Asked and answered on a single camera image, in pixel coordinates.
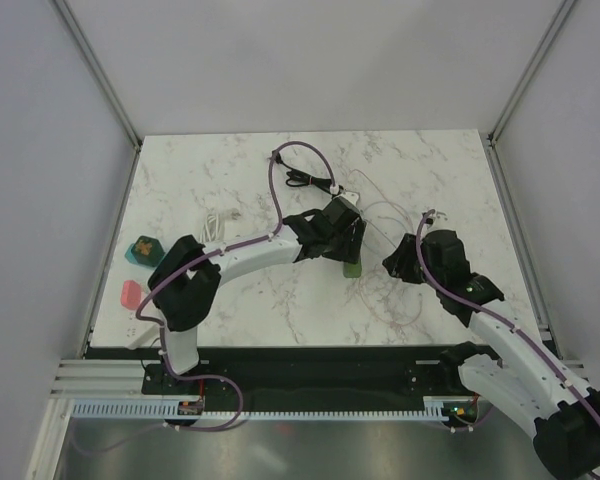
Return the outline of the green power strip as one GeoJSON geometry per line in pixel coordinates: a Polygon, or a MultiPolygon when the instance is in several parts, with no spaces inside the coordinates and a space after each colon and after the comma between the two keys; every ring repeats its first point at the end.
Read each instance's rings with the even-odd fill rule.
{"type": "Polygon", "coordinates": [[[343,275],[348,279],[357,279],[362,275],[361,254],[351,255],[343,262],[343,275]]]}

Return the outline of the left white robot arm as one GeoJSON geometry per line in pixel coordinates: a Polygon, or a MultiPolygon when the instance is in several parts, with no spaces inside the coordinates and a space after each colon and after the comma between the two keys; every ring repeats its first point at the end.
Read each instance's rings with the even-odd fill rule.
{"type": "Polygon", "coordinates": [[[358,201],[358,194],[342,193],[322,209],[282,219],[272,233],[231,244],[203,244],[191,235],[178,239],[148,280],[147,300],[162,314],[156,323],[169,364],[165,382],[178,393],[198,385],[197,328],[224,284],[268,267],[317,258],[359,264],[366,222],[358,201]]]}

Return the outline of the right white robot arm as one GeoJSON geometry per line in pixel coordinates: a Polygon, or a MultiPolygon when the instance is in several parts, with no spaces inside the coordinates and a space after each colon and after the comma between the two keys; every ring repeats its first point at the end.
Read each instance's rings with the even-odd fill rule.
{"type": "Polygon", "coordinates": [[[454,231],[407,233],[382,265],[393,278],[431,286],[442,308],[496,353],[490,359],[471,342],[448,350],[437,371],[445,391],[467,389],[500,410],[556,479],[600,467],[600,390],[526,332],[504,293],[472,271],[454,231]]]}

